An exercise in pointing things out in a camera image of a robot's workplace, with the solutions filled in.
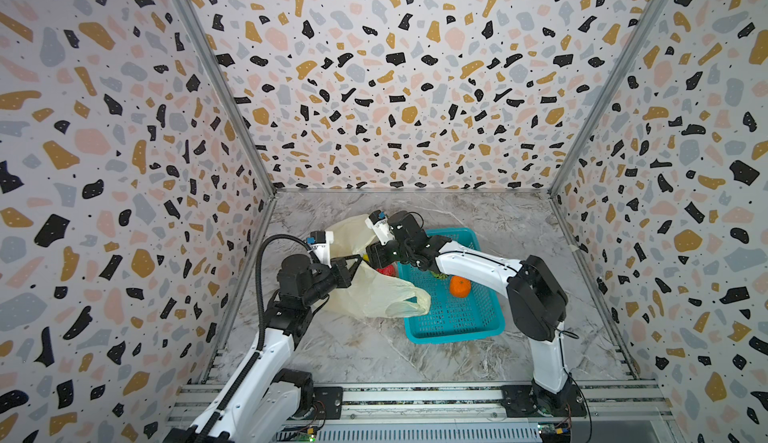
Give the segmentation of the pale yellow plastic bag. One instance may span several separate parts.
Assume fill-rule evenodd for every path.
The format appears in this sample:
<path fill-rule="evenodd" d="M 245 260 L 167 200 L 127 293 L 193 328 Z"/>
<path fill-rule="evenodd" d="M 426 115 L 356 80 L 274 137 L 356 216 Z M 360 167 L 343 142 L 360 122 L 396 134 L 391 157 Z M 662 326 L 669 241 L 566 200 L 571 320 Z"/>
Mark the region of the pale yellow plastic bag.
<path fill-rule="evenodd" d="M 366 215 L 347 218 L 328 228 L 334 235 L 330 244 L 332 258 L 362 256 L 372 243 L 378 243 Z M 426 315 L 431 296 L 412 283 L 385 276 L 363 262 L 348 288 L 334 289 L 325 308 L 333 313 L 358 319 L 408 318 Z"/>

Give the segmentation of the orange fruit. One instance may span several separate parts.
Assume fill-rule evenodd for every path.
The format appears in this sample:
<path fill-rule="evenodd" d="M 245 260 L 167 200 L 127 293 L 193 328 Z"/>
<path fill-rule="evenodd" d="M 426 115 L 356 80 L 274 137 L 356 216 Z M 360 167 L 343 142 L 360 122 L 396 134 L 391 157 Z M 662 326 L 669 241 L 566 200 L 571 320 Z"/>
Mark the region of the orange fruit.
<path fill-rule="evenodd" d="M 449 282 L 449 292 L 455 298 L 466 298 L 472 290 L 472 282 L 469 279 L 452 276 Z"/>

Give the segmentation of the red fruit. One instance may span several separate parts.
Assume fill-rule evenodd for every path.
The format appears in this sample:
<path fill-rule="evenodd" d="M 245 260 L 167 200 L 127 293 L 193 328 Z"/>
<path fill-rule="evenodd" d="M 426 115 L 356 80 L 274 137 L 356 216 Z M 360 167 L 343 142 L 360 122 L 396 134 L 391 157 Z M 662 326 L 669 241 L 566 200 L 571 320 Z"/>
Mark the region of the red fruit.
<path fill-rule="evenodd" d="M 397 276 L 397 270 L 394 265 L 389 265 L 385 268 L 378 269 L 378 272 L 382 275 L 389 276 L 389 277 Z"/>

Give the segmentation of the yellow banana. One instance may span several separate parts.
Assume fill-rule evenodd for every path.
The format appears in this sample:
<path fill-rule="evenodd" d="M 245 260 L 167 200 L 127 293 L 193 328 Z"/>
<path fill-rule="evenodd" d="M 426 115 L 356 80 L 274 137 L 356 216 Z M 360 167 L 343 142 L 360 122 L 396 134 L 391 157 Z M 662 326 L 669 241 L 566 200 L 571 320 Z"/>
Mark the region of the yellow banana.
<path fill-rule="evenodd" d="M 449 280 L 451 278 L 451 275 L 444 274 L 444 273 L 441 273 L 441 272 L 436 272 L 436 271 L 431 271 L 430 270 L 430 271 L 427 271 L 427 273 L 431 277 L 439 279 L 439 280 Z"/>

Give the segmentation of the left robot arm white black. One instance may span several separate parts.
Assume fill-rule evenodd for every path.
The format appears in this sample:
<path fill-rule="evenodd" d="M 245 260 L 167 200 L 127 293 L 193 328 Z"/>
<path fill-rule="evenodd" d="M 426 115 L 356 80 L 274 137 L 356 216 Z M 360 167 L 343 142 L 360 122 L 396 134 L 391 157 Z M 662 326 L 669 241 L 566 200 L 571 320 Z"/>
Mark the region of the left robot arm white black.
<path fill-rule="evenodd" d="M 173 428 L 166 442 L 270 442 L 293 418 L 317 412 L 308 372 L 286 363 L 307 333 L 320 302 L 348 288 L 363 263 L 359 255 L 322 263 L 308 254 L 283 259 L 278 291 L 263 328 L 233 377 L 186 429 Z"/>

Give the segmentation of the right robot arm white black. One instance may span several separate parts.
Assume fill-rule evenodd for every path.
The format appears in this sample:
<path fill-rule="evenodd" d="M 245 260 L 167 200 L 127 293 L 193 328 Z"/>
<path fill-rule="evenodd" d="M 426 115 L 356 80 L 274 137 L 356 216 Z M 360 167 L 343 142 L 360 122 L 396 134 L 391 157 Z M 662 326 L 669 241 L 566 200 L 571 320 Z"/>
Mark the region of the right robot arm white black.
<path fill-rule="evenodd" d="M 414 214 L 406 211 L 388 217 L 377 210 L 365 224 L 377 238 L 366 248 L 373 268 L 409 265 L 468 279 L 506 298 L 514 325 L 529 340 L 533 362 L 530 404 L 550 414 L 567 406 L 573 389 L 563 355 L 568 297 L 541 258 L 502 258 L 447 236 L 430 236 Z"/>

